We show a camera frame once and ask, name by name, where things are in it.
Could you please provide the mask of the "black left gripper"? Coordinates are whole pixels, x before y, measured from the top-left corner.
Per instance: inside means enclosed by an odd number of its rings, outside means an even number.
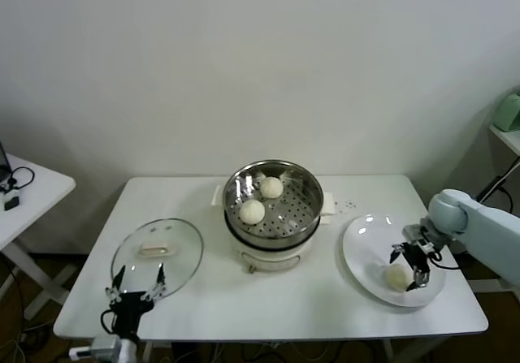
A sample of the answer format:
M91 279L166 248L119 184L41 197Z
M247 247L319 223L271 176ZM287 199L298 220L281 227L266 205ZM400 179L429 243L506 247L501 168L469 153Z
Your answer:
M154 301L161 298L166 289L163 265L158 266L154 285L145 292L127 292L120 295L120 287L125 273L125 266L112 278L111 286L105 288L110 303L110 311L115 321L112 331L117 336L137 336L141 317L154 308Z

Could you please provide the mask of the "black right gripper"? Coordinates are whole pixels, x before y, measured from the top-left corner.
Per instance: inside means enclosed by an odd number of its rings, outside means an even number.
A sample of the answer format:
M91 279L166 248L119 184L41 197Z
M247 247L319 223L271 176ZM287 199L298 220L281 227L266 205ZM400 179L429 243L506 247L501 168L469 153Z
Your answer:
M393 244L390 262L394 262L403 253L404 258L414 271L412 282L406 288L407 292L425 288L430 279L430 266L427 255L417 246L407 242Z

